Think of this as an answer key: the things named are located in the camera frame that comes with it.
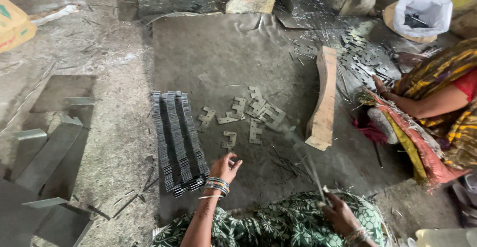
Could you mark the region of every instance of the green floral saree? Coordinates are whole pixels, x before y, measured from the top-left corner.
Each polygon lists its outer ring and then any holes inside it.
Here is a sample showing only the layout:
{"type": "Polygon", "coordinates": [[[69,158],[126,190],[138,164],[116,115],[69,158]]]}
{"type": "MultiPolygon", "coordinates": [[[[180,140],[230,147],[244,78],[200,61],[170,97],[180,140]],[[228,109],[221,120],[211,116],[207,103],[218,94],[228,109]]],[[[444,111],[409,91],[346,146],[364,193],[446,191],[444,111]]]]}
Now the green floral saree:
{"type": "MultiPolygon", "coordinates": [[[[373,233],[373,240],[384,246],[381,217],[374,206],[346,192],[336,193],[346,201],[362,226],[373,233]]],[[[254,218],[235,219],[217,207],[212,223],[212,246],[344,246],[343,238],[333,232],[318,207],[318,195],[302,192],[277,203],[255,209],[254,218]]],[[[179,246],[194,213],[165,226],[151,247],[179,246]]]]}

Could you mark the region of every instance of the hand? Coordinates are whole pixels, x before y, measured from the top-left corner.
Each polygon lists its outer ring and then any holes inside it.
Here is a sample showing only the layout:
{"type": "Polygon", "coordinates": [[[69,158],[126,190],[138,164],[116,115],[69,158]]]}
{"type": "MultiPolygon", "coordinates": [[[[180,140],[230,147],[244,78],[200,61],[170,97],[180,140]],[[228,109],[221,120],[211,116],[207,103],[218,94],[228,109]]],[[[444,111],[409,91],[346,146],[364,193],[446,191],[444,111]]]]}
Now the hand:
{"type": "Polygon", "coordinates": [[[346,202],[339,199],[335,194],[326,193],[326,196],[333,202],[334,207],[331,208],[326,205],[321,209],[325,213],[326,219],[333,224],[334,231],[341,234],[344,238],[361,227],[361,224],[346,202]]]}
{"type": "Polygon", "coordinates": [[[236,157],[236,154],[229,152],[220,159],[216,160],[210,170],[210,177],[222,178],[227,183],[232,183],[237,170],[239,169],[240,165],[242,165],[242,161],[234,162],[230,160],[236,157]]]}
{"type": "Polygon", "coordinates": [[[377,75],[372,75],[374,84],[376,85],[376,91],[378,92],[379,95],[381,95],[382,92],[385,92],[387,90],[387,87],[384,82],[377,76],[377,75]]]}

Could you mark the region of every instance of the e-shaped metal piece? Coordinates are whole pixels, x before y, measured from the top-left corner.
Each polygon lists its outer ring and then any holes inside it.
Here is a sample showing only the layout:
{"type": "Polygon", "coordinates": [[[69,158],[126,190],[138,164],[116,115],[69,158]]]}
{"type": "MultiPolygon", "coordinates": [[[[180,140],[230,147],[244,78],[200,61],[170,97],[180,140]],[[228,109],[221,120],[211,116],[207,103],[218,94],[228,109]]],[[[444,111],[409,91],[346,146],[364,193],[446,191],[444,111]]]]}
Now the e-shaped metal piece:
{"type": "Polygon", "coordinates": [[[241,120],[245,119],[245,116],[243,114],[242,114],[242,118],[240,120],[235,119],[235,118],[230,116],[231,113],[232,112],[225,113],[226,117],[224,117],[224,118],[219,117],[218,114],[215,115],[217,117],[217,123],[219,125],[221,125],[221,124],[225,124],[225,123],[229,123],[229,122],[237,122],[237,121],[241,121],[241,120]]]}
{"type": "Polygon", "coordinates": [[[260,120],[250,120],[250,136],[248,137],[248,141],[254,144],[262,144],[262,140],[257,139],[258,134],[262,134],[263,129],[258,128],[258,124],[263,124],[260,120]]]}
{"type": "Polygon", "coordinates": [[[232,109],[236,110],[236,113],[230,112],[228,117],[235,118],[237,120],[241,120],[243,116],[243,110],[245,109],[245,99],[234,97],[234,101],[239,102],[239,104],[232,104],[232,109]]]}
{"type": "Polygon", "coordinates": [[[247,109],[245,113],[256,118],[266,109],[265,104],[267,103],[267,101],[262,98],[262,93],[256,86],[249,86],[248,89],[255,91],[255,93],[250,93],[250,96],[255,99],[255,101],[250,103],[250,108],[247,109]]]}
{"type": "Polygon", "coordinates": [[[265,109],[260,115],[259,115],[259,120],[263,121],[265,125],[269,128],[271,128],[274,131],[277,132],[282,132],[280,128],[280,123],[285,117],[287,113],[283,112],[281,109],[279,109],[276,105],[269,103],[270,106],[269,109],[265,109]],[[266,118],[265,115],[269,116],[273,121],[269,122],[266,118]]]}
{"type": "Polygon", "coordinates": [[[200,123],[199,127],[197,128],[197,130],[200,131],[200,132],[205,132],[206,131],[206,128],[208,127],[208,125],[210,124],[210,121],[212,120],[212,118],[215,115],[215,110],[213,110],[211,108],[208,108],[207,106],[204,106],[203,110],[207,112],[207,115],[205,115],[205,116],[204,115],[199,115],[197,117],[197,119],[202,122],[202,123],[200,123]]]}
{"type": "Polygon", "coordinates": [[[259,88],[257,88],[256,86],[249,86],[248,89],[255,91],[255,93],[250,93],[252,99],[262,100],[262,93],[260,92],[259,88]]]}
{"type": "Polygon", "coordinates": [[[224,131],[224,136],[229,136],[230,141],[223,141],[222,148],[227,148],[229,151],[232,150],[235,146],[235,142],[237,141],[237,133],[231,131],[224,131]]]}

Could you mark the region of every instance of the bangle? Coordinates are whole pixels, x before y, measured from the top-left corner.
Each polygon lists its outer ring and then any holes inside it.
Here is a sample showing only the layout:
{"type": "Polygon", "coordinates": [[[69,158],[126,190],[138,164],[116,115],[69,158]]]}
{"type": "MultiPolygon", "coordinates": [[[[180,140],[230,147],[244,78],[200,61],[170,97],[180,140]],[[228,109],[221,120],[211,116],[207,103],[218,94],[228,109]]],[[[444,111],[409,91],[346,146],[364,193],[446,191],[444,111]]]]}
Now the bangle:
{"type": "Polygon", "coordinates": [[[381,87],[381,90],[378,90],[378,94],[381,95],[385,92],[391,92],[392,90],[393,89],[390,86],[385,85],[381,87]]]}
{"type": "Polygon", "coordinates": [[[212,195],[212,196],[203,196],[200,197],[199,199],[206,199],[206,198],[223,198],[224,196],[222,195],[212,195]]]}
{"type": "Polygon", "coordinates": [[[344,238],[344,243],[350,247],[358,247],[358,245],[371,238],[371,232],[364,227],[360,227],[351,232],[344,238]]]}
{"type": "Polygon", "coordinates": [[[223,192],[224,197],[226,197],[230,192],[229,183],[227,183],[222,178],[217,178],[217,177],[207,178],[207,182],[204,188],[212,188],[212,189],[220,190],[221,192],[223,192]]]}

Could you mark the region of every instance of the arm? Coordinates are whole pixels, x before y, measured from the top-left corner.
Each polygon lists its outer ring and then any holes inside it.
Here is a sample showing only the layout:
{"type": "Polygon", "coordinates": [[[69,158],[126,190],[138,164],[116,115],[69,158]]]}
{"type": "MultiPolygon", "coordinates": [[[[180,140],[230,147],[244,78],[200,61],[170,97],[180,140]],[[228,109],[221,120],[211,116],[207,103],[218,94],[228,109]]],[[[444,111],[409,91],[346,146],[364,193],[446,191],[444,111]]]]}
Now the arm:
{"type": "MultiPolygon", "coordinates": [[[[227,183],[232,183],[242,161],[233,162],[230,159],[237,157],[236,154],[228,153],[216,160],[210,170],[210,177],[222,178],[227,183]]],[[[217,189],[204,189],[202,196],[220,195],[217,189]]],[[[190,222],[186,234],[182,239],[181,246],[210,247],[210,234],[212,232],[212,219],[214,218],[215,206],[218,197],[204,198],[199,201],[197,211],[190,222]]]]}
{"type": "MultiPolygon", "coordinates": [[[[343,238],[361,227],[361,224],[356,219],[355,215],[349,208],[346,202],[339,199],[335,194],[327,193],[328,198],[333,202],[333,208],[326,205],[322,207],[326,219],[333,224],[334,230],[341,234],[343,238]]],[[[371,238],[362,241],[358,244],[359,247],[378,247],[371,238]]]]}
{"type": "Polygon", "coordinates": [[[384,92],[384,83],[377,76],[373,76],[376,89],[381,96],[396,103],[404,113],[417,119],[430,118],[465,107],[469,102],[467,95],[454,85],[449,85],[438,92],[419,101],[398,96],[391,92],[384,92]]]}

